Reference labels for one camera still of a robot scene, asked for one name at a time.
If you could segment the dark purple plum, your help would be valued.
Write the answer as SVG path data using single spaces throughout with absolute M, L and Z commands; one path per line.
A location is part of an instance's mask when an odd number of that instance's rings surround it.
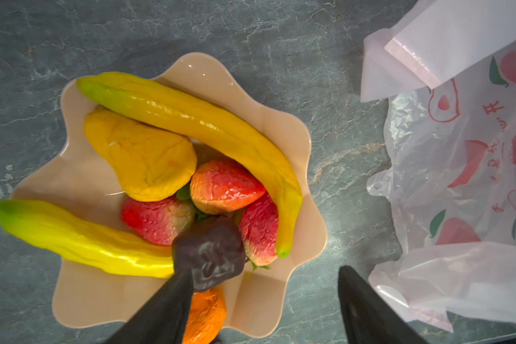
M 190 272 L 195 292 L 239 276 L 246 261 L 238 227 L 228 216 L 212 216 L 179 234 L 172 244 L 175 272 Z

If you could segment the red strawberry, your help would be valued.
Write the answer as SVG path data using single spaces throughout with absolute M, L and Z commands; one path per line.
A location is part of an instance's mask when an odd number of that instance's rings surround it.
M 201 212 L 217 215 L 245 208 L 266 193 L 265 187 L 233 159 L 199 166 L 190 182 L 191 200 Z
M 242 213 L 239 230 L 247 260 L 252 263 L 253 269 L 268 267 L 277 259 L 275 245 L 278 222 L 277 206 L 267 193 Z
M 175 238 L 196 223 L 196 207 L 175 196 L 157 202 L 127 198 L 121 208 L 123 223 L 146 241 L 170 247 Z

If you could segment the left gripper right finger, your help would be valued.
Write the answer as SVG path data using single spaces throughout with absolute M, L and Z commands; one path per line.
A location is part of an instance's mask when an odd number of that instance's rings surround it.
M 339 269 L 338 298 L 349 343 L 427 343 L 350 266 Z

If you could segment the pink plastic bag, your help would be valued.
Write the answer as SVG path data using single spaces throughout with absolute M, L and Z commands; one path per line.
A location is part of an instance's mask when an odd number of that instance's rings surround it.
M 516 1 L 418 1 L 363 43 L 391 160 L 367 189 L 403 251 L 371 287 L 406 322 L 516 324 Z

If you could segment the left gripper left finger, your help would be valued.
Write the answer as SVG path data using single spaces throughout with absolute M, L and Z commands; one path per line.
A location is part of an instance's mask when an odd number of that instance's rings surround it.
M 181 343 L 193 296 L 190 272 L 176 272 L 107 343 Z

